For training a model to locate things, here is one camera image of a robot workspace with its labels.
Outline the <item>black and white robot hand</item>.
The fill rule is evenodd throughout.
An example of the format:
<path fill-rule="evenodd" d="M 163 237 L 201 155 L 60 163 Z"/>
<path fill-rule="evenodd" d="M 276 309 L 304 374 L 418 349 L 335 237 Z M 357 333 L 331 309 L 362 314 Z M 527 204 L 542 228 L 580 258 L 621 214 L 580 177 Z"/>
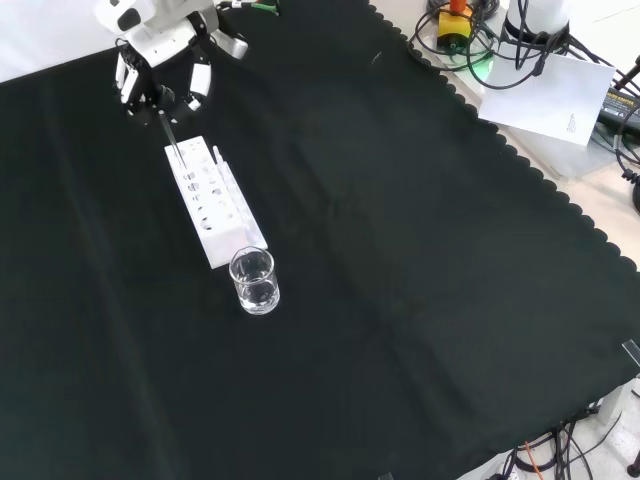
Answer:
<path fill-rule="evenodd" d="M 247 42 L 225 23 L 222 10 L 235 1 L 99 1 L 94 15 L 115 36 L 118 52 L 114 87 L 126 115 L 147 125 L 165 116 L 178 123 L 204 105 L 213 70 L 203 43 L 242 59 Z M 189 87 L 182 100 L 157 80 L 157 73 L 192 58 Z"/>

